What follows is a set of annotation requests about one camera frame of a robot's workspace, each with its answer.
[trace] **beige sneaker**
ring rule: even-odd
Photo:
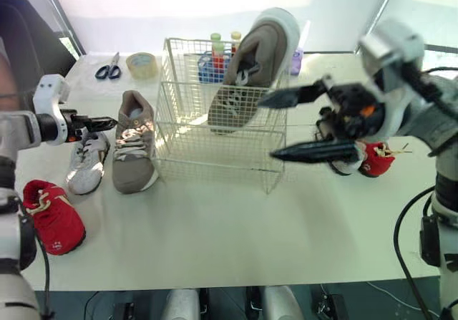
[[[138,91],[126,91],[116,129],[113,184],[121,193],[138,193],[157,179],[151,157],[155,154],[153,111]]]
[[[258,110],[258,100],[293,58],[300,36],[296,19],[285,9],[263,11],[256,19],[237,52],[231,59],[223,84],[240,87],[221,87],[208,111],[208,124],[223,127],[242,127]],[[217,134],[234,130],[212,128]]]

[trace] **white table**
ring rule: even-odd
[[[67,77],[69,107],[81,114],[117,118],[121,94],[137,89],[156,103],[157,80],[135,82],[124,59],[118,81],[97,81],[94,72],[110,57],[85,56]],[[312,82],[330,72],[338,82],[363,79],[349,55],[313,56],[293,82]],[[288,142],[310,138],[318,110],[302,106],[288,114]],[[111,141],[114,130],[109,133]],[[65,256],[50,256],[51,290],[168,289],[328,283],[403,278],[392,246],[397,216],[405,203],[434,183],[434,160],[411,137],[413,154],[400,155],[377,179],[340,177],[326,165],[289,163],[276,189],[225,183],[158,182],[134,195],[112,184],[111,151],[105,176],[90,195],[69,199],[87,229],[84,243]],[[31,179],[64,185],[72,145],[47,144],[19,155],[17,190]],[[436,275],[419,256],[421,206],[401,228],[401,249],[412,275]],[[24,272],[34,289],[44,285],[38,253]]]

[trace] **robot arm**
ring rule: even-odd
[[[66,102],[68,95],[62,76],[45,75],[34,95],[36,114],[0,112],[0,319],[39,319],[34,292],[20,273],[35,259],[36,244],[32,219],[22,211],[14,190],[18,151],[42,142],[60,145],[78,141],[83,127],[94,132],[117,124],[111,117],[89,118],[76,110],[61,110],[59,104]]]
[[[325,76],[260,100],[258,106],[278,109],[326,94],[332,104],[321,109],[316,123],[322,140],[271,155],[303,163],[353,163],[359,158],[357,139],[377,142],[411,135],[425,142],[432,150],[429,156],[436,157],[437,182],[433,215],[422,219],[422,258],[439,267],[441,303],[447,310],[458,299],[458,82],[421,73],[422,39],[395,21],[380,24],[360,43],[367,84],[337,85]],[[458,319],[458,307],[447,312]]]

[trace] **red baby shoe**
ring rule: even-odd
[[[24,206],[46,252],[62,255],[73,251],[86,237],[86,230],[64,189],[43,180],[28,182],[24,188]]]
[[[379,177],[383,175],[394,161],[394,156],[382,142],[366,143],[366,159],[363,161],[359,172],[366,177]]]

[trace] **wire basket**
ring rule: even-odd
[[[166,180],[252,182],[269,193],[284,172],[283,162],[269,152],[285,145],[286,111],[257,109],[256,103],[285,87],[286,73],[270,89],[222,86],[231,46],[223,43],[224,56],[215,61],[211,41],[165,40],[154,163]]]

